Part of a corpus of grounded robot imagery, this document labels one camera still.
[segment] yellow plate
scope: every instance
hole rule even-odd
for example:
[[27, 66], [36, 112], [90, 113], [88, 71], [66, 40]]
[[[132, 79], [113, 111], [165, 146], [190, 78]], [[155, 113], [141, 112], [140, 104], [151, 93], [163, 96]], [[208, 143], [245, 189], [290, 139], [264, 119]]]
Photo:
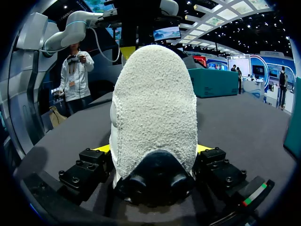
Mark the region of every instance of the yellow plate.
[[[200, 154], [202, 151], [206, 150], [206, 149], [213, 149], [213, 148], [210, 148], [210, 147], [206, 147], [206, 146], [202, 146], [202, 145], [198, 145], [198, 153]], [[98, 147], [98, 148], [95, 148], [93, 150], [99, 150], [101, 152], [105, 152], [105, 153], [108, 153], [109, 150], [110, 150], [110, 146], [109, 145], [105, 145], [105, 146], [102, 146], [102, 147]]]

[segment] white jacket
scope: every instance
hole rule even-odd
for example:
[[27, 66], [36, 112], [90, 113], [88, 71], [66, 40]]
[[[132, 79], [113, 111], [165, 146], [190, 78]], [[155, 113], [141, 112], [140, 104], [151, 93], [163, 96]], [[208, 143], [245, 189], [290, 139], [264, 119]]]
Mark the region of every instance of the white jacket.
[[[59, 90], [63, 91], [65, 89], [66, 101], [72, 101], [91, 95], [88, 87], [88, 72], [94, 69], [94, 61], [85, 51], [79, 51], [77, 55], [85, 55], [87, 61], [84, 64], [82, 64], [80, 61], [75, 63], [74, 73], [69, 73], [67, 59], [64, 60], [62, 65], [61, 85]], [[75, 85], [71, 87], [69, 86], [70, 75], [74, 75], [75, 82]]]

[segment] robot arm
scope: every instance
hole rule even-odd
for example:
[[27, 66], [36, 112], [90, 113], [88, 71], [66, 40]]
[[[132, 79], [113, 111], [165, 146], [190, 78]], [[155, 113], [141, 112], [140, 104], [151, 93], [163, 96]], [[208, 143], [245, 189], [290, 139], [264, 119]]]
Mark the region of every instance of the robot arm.
[[103, 20], [103, 13], [89, 13], [85, 11], [76, 11], [67, 19], [66, 28], [63, 32], [53, 34], [44, 42], [43, 50], [49, 56], [52, 51], [60, 50], [71, 44], [84, 40], [86, 36], [86, 28], [96, 27], [97, 21]]
[[[164, 14], [175, 16], [178, 13], [179, 6], [173, 0], [161, 0], [160, 9]], [[76, 11], [68, 17], [65, 31], [53, 34], [44, 42], [43, 51], [46, 56], [50, 57], [57, 50], [84, 40], [87, 28], [99, 27], [100, 23], [104, 22], [104, 18], [110, 20], [109, 18], [114, 16], [117, 16], [116, 9], [107, 11], [105, 14]]]

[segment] standing person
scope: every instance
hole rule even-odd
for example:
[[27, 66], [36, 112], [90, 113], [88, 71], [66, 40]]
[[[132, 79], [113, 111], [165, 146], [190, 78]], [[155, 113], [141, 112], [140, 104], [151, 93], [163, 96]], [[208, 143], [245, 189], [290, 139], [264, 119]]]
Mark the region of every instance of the standing person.
[[236, 72], [236, 65], [233, 65], [233, 67], [231, 68], [232, 72]]
[[70, 55], [64, 60], [61, 71], [60, 95], [65, 93], [70, 114], [83, 110], [92, 102], [88, 87], [88, 72], [94, 69], [91, 56], [80, 51], [79, 43], [70, 45]]
[[239, 83], [238, 93], [240, 94], [241, 93], [241, 70], [239, 69], [239, 67], [237, 67], [236, 71], [238, 72], [238, 83]]
[[279, 87], [280, 87], [280, 96], [279, 96], [279, 106], [280, 108], [283, 108], [283, 105], [285, 103], [285, 93], [286, 93], [286, 87], [287, 87], [287, 75], [284, 72], [285, 68], [282, 66], [282, 70], [280, 72], [280, 78], [279, 78]]

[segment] white fuzzy object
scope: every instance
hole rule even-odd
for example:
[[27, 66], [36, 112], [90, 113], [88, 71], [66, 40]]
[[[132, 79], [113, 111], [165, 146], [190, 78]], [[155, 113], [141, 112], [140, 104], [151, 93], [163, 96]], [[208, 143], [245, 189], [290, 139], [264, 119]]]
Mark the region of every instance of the white fuzzy object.
[[189, 173], [197, 154], [196, 104], [188, 70], [177, 54], [158, 45], [134, 52], [112, 98], [114, 182], [158, 149], [169, 151]]

